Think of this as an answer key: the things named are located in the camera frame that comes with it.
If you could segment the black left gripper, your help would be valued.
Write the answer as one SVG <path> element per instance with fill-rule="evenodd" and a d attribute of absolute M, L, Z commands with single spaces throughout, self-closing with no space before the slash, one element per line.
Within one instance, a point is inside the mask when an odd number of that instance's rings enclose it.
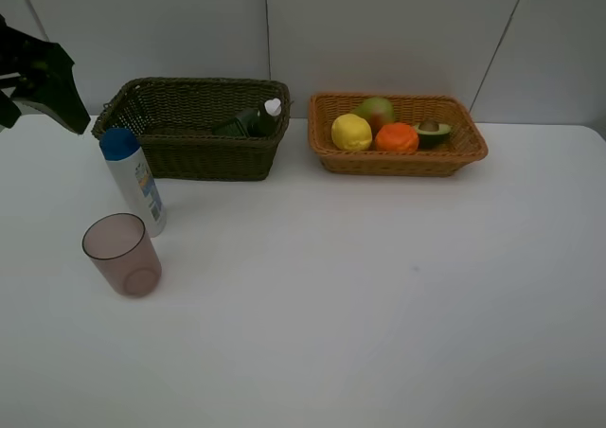
<path fill-rule="evenodd" d="M 73 66 L 59 44 L 10 27 L 1 17 L 0 126 L 11 129 L 22 115 L 9 93 L 17 89 L 23 104 L 50 116 L 73 134 L 84 134 L 90 116 L 77 90 Z"/>

